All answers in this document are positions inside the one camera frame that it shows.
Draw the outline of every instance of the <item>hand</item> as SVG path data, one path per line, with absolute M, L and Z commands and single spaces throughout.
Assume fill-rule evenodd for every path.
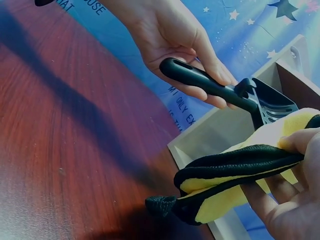
M 320 235 L 320 128 L 295 132 L 281 147 L 304 154 L 292 171 L 298 184 L 281 175 L 266 179 L 276 201 L 257 183 L 241 186 L 249 204 L 276 240 L 317 240 Z
M 205 29 L 180 0 L 110 1 L 116 2 L 113 5 L 104 1 L 130 31 L 149 70 L 189 96 L 221 109 L 227 106 L 221 97 L 207 95 L 199 87 L 169 79 L 159 70 L 162 60 L 173 57 L 205 70 L 222 85 L 237 84 L 217 58 Z

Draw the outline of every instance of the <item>fingernail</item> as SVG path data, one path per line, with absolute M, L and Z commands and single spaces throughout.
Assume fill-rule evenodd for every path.
M 282 149 L 285 149 L 289 145 L 290 145 L 290 142 L 288 141 L 288 137 L 287 136 L 280 137 L 280 139 L 278 141 L 278 146 L 279 147 L 281 147 Z

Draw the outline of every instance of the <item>wrist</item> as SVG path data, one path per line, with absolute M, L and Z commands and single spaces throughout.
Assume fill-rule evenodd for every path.
M 100 0 L 100 3 L 127 28 L 140 22 L 152 6 L 151 0 Z

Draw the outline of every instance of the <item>wood grain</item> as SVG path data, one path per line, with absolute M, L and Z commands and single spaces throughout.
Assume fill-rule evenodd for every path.
M 150 217 L 178 194 L 159 101 L 56 3 L 0 1 L 0 239 L 212 239 Z

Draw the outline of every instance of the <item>cardboard box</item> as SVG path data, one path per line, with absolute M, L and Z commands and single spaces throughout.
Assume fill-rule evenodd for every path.
M 304 75 L 309 72 L 306 39 L 298 35 L 252 77 L 282 92 L 299 108 L 319 108 L 320 89 Z M 197 158 L 219 154 L 245 141 L 253 132 L 248 112 L 213 108 L 171 141 L 168 148 L 178 168 L 182 169 Z M 234 210 L 208 226 L 216 240 L 255 240 L 250 238 Z

